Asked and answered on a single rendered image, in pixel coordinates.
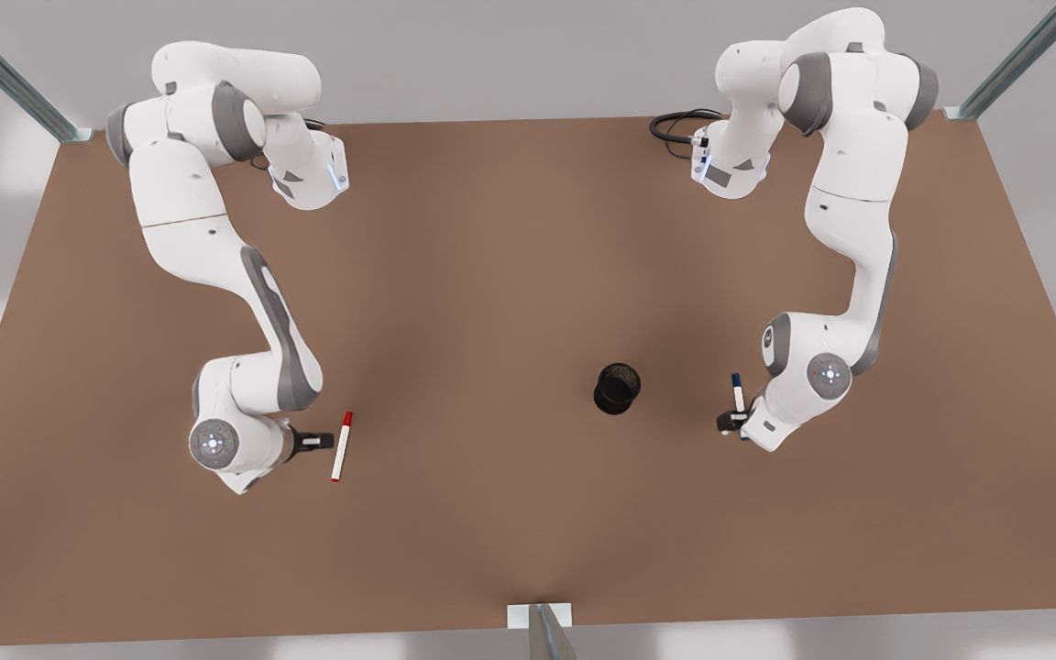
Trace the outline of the red capped white marker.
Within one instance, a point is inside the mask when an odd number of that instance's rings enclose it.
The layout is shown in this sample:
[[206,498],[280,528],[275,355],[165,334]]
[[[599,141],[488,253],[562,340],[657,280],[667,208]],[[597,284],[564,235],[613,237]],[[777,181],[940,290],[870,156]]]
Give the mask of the red capped white marker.
[[341,472],[343,472],[345,456],[347,455],[348,430],[351,430],[352,419],[352,411],[346,411],[335,444],[335,459],[329,473],[329,480],[332,483],[339,483],[341,479]]

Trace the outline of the black mesh pen cup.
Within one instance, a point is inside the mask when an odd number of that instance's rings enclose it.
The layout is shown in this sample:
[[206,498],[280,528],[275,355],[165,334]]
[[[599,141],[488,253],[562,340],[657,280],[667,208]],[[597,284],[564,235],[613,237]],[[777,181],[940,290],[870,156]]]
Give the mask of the black mesh pen cup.
[[603,413],[617,414],[628,411],[641,392],[641,377],[638,372],[624,363],[612,363],[603,367],[593,388],[593,402]]

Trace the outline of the silver frame post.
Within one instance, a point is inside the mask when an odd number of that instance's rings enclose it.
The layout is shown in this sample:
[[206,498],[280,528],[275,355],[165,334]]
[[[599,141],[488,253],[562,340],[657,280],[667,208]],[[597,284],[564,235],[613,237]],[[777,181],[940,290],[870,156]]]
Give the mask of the silver frame post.
[[568,630],[573,627],[573,605],[511,604],[507,628],[527,631],[528,660],[578,660]]
[[943,107],[953,122],[977,121],[1056,42],[1056,4],[961,103]]
[[91,142],[94,133],[91,128],[75,126],[68,121],[63,113],[50,103],[46,97],[1,54],[0,91],[62,145]]

